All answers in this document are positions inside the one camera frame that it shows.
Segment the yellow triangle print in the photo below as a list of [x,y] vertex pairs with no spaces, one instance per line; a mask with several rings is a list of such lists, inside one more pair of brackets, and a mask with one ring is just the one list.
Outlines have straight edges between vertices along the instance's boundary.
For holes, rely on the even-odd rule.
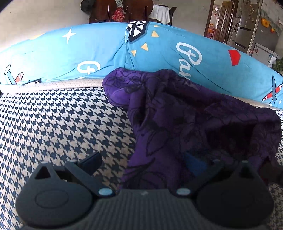
[[151,36],[152,36],[152,37],[156,37],[156,38],[159,37],[159,35],[158,35],[155,31],[152,32],[152,35],[151,35]]
[[136,50],[131,50],[131,52],[132,52],[133,56],[135,57],[137,51]]
[[143,45],[141,46],[141,48],[144,49],[144,50],[146,50],[146,51],[148,51],[148,48],[147,48],[147,44],[146,44],[146,43],[143,44]]

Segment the red patterned cloth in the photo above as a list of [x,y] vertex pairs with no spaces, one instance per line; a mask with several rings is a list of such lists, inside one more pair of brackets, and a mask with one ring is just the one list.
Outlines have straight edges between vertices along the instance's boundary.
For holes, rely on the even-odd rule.
[[125,13],[123,7],[118,7],[115,13],[112,15],[112,19],[116,22],[123,22],[124,15]]

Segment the white tablecloth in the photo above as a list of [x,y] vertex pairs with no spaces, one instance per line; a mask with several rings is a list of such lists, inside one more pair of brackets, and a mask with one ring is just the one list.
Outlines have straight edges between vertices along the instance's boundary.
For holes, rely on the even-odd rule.
[[161,21],[162,24],[167,24],[170,22],[169,8],[154,5],[153,10],[148,17],[152,19],[157,19]]
[[117,8],[118,7],[123,7],[123,0],[115,0],[116,4],[117,4]]

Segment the light blue button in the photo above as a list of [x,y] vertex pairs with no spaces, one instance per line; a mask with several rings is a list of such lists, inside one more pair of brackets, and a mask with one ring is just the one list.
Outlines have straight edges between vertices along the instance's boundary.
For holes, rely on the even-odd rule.
[[110,188],[101,188],[99,189],[98,194],[101,196],[110,196],[113,194],[113,191]]
[[191,190],[189,190],[188,188],[179,188],[177,189],[176,193],[179,196],[187,196],[191,193]]

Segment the chair back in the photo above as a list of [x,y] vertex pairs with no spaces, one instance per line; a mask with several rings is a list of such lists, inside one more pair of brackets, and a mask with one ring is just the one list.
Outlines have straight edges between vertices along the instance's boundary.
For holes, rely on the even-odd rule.
[[173,14],[174,14],[174,12],[175,12],[176,9],[177,9],[177,7],[172,7],[172,8],[169,10],[169,15],[170,15],[170,22],[169,22],[169,25],[172,25]]
[[129,20],[135,21],[147,21],[148,16],[153,10],[153,1],[152,0],[123,0],[124,11],[127,8],[129,11]]
[[116,9],[117,4],[115,0],[96,0],[92,8],[90,19],[96,19],[98,21],[111,20]]
[[129,0],[123,0],[123,10],[124,10],[124,22],[128,22],[130,20],[130,12],[128,6]]

